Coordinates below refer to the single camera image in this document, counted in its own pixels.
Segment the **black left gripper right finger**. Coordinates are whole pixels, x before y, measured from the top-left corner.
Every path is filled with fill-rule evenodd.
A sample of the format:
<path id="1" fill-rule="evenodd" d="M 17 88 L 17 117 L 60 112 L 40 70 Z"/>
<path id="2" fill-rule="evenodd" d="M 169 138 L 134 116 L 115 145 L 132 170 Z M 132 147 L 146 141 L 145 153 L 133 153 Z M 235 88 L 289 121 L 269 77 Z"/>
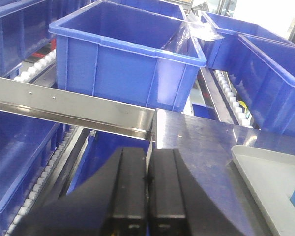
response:
<path id="1" fill-rule="evenodd" d="M 229 150 L 154 150 L 149 193 L 153 236 L 271 235 Z"/>

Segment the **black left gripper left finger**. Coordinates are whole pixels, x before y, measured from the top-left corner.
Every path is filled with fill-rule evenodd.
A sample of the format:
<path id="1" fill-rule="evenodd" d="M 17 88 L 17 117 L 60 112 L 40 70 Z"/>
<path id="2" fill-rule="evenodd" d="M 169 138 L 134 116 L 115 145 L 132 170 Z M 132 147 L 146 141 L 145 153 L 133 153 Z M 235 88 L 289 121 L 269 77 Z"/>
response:
<path id="1" fill-rule="evenodd" d="M 17 223 L 13 236 L 146 235 L 146 155 L 120 147 L 71 193 Z"/>

